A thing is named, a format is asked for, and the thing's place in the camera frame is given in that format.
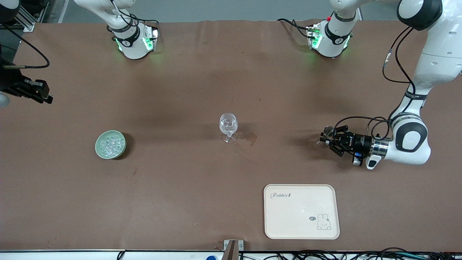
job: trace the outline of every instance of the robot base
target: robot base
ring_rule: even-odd
[[[334,44],[325,34],[325,26],[327,21],[324,20],[313,27],[307,27],[308,36],[314,37],[314,39],[308,38],[308,46],[310,49],[314,49],[319,52],[322,56],[326,57],[337,57],[347,47],[350,36],[343,41],[341,44]]]
[[[119,50],[123,52],[125,57],[137,60],[146,56],[150,51],[156,50],[157,38],[159,37],[158,29],[154,29],[143,23],[138,23],[140,29],[140,35],[133,42],[131,47],[126,47],[123,43],[116,40],[119,45]]]

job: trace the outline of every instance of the white tray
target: white tray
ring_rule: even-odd
[[[270,184],[263,192],[271,239],[336,239],[340,235],[331,185]]]

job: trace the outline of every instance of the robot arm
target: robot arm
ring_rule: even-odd
[[[147,26],[125,10],[135,0],[74,0],[104,20],[115,35],[119,50],[129,59],[140,59],[154,51],[158,28]]]
[[[0,0],[0,23],[13,20],[20,7],[19,0]]]
[[[424,164],[430,157],[428,129],[420,117],[430,90],[438,84],[452,81],[462,70],[462,10],[457,0],[401,0],[398,7],[401,22],[416,30],[428,30],[427,42],[420,55],[413,85],[389,117],[393,136],[379,138],[354,134],[348,126],[322,133],[323,142],[339,156],[353,154],[353,164],[366,159],[368,169],[380,160],[406,164]]]
[[[309,47],[326,57],[338,56],[347,47],[351,30],[358,20],[356,10],[371,1],[330,0],[334,13],[327,20],[308,28],[308,35],[314,37],[308,40]]]

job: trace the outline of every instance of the metal bracket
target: metal bracket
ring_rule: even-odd
[[[319,35],[320,35],[319,30],[320,30],[320,23],[306,27],[306,36],[308,36],[308,37],[316,37],[315,40],[313,40],[311,38],[308,38],[308,48],[310,50],[312,50],[313,45],[316,45],[317,42],[319,41],[319,39],[317,39],[317,37],[319,37]]]
[[[32,32],[37,20],[24,7],[19,8],[16,20],[24,27],[24,32]]]
[[[228,239],[228,240],[223,241],[223,250],[226,250],[231,240],[235,240],[235,239]],[[237,245],[238,245],[237,248],[239,249],[239,251],[244,251],[244,240],[235,240],[235,241],[237,242]]]

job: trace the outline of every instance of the green bowl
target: green bowl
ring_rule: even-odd
[[[103,153],[103,146],[101,145],[101,141],[105,138],[110,138],[110,137],[115,137],[115,138],[120,138],[123,140],[123,146],[122,148],[117,151],[115,154],[112,154],[110,156],[105,156],[104,153]],[[107,132],[104,132],[102,135],[100,135],[98,137],[98,139],[96,140],[96,143],[95,143],[95,151],[96,151],[96,154],[103,158],[103,159],[115,159],[117,157],[119,157],[121,154],[123,154],[123,152],[125,151],[125,148],[127,148],[127,141],[125,140],[125,137],[123,136],[123,134],[119,131],[116,131],[116,130],[109,130]]]

